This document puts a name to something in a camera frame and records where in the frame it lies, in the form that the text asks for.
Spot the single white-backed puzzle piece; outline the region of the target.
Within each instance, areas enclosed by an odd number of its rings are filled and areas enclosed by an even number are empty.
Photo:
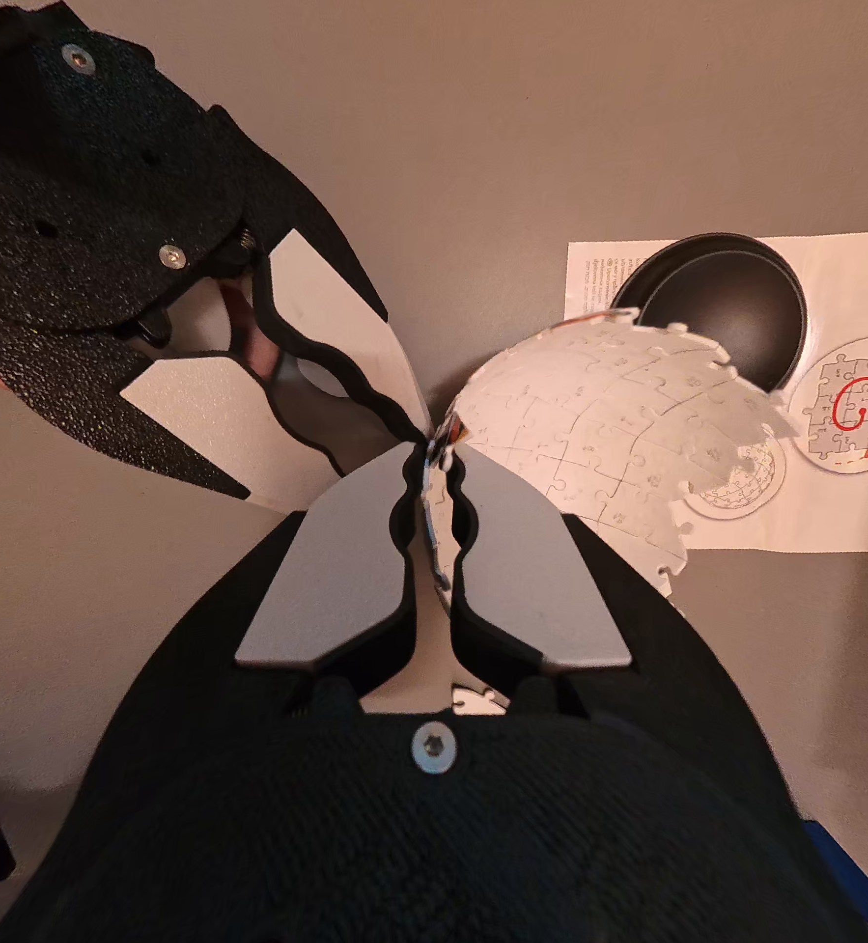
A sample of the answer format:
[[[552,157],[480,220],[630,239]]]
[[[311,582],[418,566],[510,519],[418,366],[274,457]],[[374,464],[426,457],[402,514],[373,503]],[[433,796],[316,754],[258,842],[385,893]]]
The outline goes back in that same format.
[[[451,712],[457,716],[502,716],[508,707],[509,699],[494,689],[451,686]]]

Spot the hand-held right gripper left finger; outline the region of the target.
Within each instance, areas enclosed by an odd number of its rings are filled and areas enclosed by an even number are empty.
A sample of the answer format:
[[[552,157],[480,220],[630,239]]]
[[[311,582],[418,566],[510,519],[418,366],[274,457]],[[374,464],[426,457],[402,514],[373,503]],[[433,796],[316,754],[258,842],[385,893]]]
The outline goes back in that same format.
[[[424,447],[404,442],[311,505],[239,644],[238,666],[342,677],[363,697],[408,664],[423,465]]]

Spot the black round bowl stand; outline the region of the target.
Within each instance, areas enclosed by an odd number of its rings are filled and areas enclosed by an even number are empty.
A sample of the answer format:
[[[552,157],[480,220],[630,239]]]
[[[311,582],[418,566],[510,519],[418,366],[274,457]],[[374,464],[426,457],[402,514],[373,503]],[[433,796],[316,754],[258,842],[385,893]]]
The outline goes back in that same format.
[[[671,243],[623,282],[613,306],[641,326],[686,324],[718,343],[739,375],[765,392],[796,370],[807,334],[805,294],[792,266],[746,235],[706,233]]]

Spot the blue puzzle box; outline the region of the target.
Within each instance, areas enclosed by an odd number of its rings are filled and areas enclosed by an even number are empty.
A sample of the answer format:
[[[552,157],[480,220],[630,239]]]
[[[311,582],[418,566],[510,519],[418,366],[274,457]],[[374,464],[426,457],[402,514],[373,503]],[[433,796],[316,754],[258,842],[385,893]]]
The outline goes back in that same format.
[[[841,845],[817,821],[804,820],[807,835],[833,877],[868,924],[868,877]]]

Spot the white instruction sheet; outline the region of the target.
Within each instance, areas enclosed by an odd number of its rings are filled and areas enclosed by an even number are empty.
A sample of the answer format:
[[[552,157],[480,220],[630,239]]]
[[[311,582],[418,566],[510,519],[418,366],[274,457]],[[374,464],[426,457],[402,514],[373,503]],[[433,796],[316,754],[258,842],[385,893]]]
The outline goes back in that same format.
[[[813,367],[836,351],[868,360],[868,233],[762,238],[793,268],[805,294],[808,330],[797,375],[784,397],[812,383]],[[640,264],[672,242],[570,242],[565,319],[611,306],[618,288]],[[868,462],[806,457],[785,442],[784,477],[776,493],[751,513],[714,520],[678,503],[692,524],[691,550],[780,553],[868,552]]]

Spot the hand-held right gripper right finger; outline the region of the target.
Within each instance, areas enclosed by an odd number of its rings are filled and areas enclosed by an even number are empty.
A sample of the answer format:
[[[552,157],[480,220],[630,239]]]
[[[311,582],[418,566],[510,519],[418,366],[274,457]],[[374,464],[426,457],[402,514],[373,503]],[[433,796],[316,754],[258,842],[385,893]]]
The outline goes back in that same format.
[[[632,655],[563,515],[470,445],[451,465],[451,644],[492,688],[624,668]]]

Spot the colourful half-built puzzle ball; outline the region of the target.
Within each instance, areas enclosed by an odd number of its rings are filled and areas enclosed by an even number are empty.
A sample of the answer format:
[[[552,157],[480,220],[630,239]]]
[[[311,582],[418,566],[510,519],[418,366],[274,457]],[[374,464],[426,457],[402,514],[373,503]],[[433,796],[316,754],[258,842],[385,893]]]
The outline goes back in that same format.
[[[440,602],[459,543],[447,490],[456,445],[512,472],[601,536],[664,597],[687,564],[673,506],[750,466],[743,449],[800,428],[780,394],[741,378],[685,324],[637,326],[635,308],[564,321],[487,361],[428,445],[423,505]]]

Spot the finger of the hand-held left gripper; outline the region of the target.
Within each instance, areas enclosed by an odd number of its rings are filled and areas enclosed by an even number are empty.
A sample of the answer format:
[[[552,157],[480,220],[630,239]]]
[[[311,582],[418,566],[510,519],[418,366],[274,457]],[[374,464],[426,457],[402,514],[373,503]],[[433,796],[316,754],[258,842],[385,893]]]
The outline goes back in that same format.
[[[156,360],[121,397],[272,511],[306,510],[341,478],[286,430],[262,384],[231,357]]]
[[[252,309],[282,352],[321,367],[393,437],[427,442],[430,413],[391,325],[298,229],[254,266]]]

